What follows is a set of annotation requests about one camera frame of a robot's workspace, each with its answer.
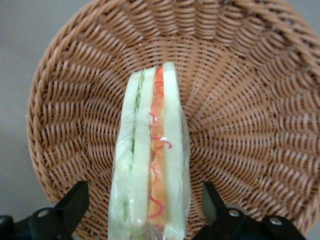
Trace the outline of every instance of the black clamp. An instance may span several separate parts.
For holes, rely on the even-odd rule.
[[[88,208],[88,183],[78,181],[53,208],[42,208],[16,223],[11,216],[0,216],[0,240],[72,240]]]
[[[270,215],[259,222],[227,208],[212,182],[202,185],[202,208],[208,225],[193,240],[306,240],[285,217]]]

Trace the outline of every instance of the metal screw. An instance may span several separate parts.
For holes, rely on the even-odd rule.
[[[230,214],[232,217],[239,217],[239,216],[240,216],[239,212],[238,212],[237,210],[235,210],[235,209],[229,210],[229,214]]]
[[[38,217],[41,218],[49,213],[49,209],[44,209],[38,213]]]
[[[276,217],[271,217],[269,220],[274,225],[277,225],[277,226],[281,226],[282,225],[282,221],[280,221],[280,219],[278,219]]]

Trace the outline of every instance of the gray background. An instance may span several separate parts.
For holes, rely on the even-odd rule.
[[[0,215],[19,221],[49,201],[36,179],[27,142],[34,71],[66,21],[89,0],[0,1]],[[320,0],[287,0],[320,36]],[[306,236],[318,240],[320,222]]]

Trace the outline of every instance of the fake food sample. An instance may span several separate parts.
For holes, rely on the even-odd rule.
[[[189,157],[174,63],[132,73],[115,146],[108,239],[184,239]]]

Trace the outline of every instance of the woven basket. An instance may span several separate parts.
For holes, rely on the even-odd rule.
[[[76,232],[107,239],[115,142],[133,71],[174,61],[191,159],[190,239],[202,182],[255,219],[306,233],[320,217],[320,41],[281,0],[103,0],[83,7],[44,53],[28,141],[52,202],[79,180],[90,207]]]

